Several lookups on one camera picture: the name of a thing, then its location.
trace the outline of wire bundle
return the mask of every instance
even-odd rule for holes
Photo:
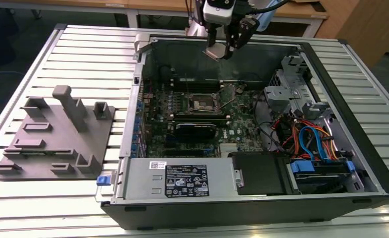
[[[315,160],[320,160],[321,158],[323,160],[337,160],[335,141],[331,134],[324,130],[324,128],[315,125],[311,121],[303,118],[289,117],[288,120],[293,120],[291,125],[291,136],[285,139],[281,145],[275,140],[272,140],[277,146],[279,151],[289,153],[292,155],[292,158],[313,158]],[[271,128],[273,131],[283,121],[284,117],[280,116],[276,122],[271,122]],[[315,136],[319,157],[313,155],[313,153],[308,149],[308,146],[304,144],[304,137],[307,132],[311,132]],[[288,144],[289,141],[293,141],[293,149],[287,150],[284,149],[284,146]]]

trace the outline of metal extrusion rail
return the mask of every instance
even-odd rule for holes
[[[85,105],[107,101],[117,108],[112,125],[104,170],[115,170],[119,162],[121,134],[131,80],[136,61],[133,40],[140,32],[184,35],[183,31],[125,29],[69,25],[56,29],[31,67],[20,87],[0,116],[0,160],[3,148],[11,144],[21,120],[20,109],[28,96],[48,97],[59,103],[52,90],[57,84],[73,88],[72,96]],[[257,36],[256,39],[307,41],[333,78],[337,88],[361,123],[369,139],[389,168],[389,95],[364,67],[348,45],[336,40]],[[324,98],[321,89],[315,87]],[[125,231],[100,209],[109,200],[112,187],[97,187],[95,181],[0,182],[0,237],[389,237],[389,205],[364,209],[321,223],[291,223],[263,226],[212,227],[151,232]]]

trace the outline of power supply label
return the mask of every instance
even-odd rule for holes
[[[209,196],[207,165],[167,165],[165,196]]]

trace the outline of open computer tower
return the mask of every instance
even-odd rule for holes
[[[103,210],[131,230],[328,221],[389,203],[389,171],[309,43],[137,36]]]

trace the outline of desk leg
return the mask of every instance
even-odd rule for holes
[[[323,19],[312,19],[311,24],[308,25],[307,30],[303,34],[303,37],[313,38],[316,32],[320,29],[321,23],[323,23]]]
[[[33,13],[33,16],[36,20],[41,19],[41,10],[31,10],[31,13]]]
[[[139,28],[139,11],[136,9],[127,9],[125,12],[129,28]]]

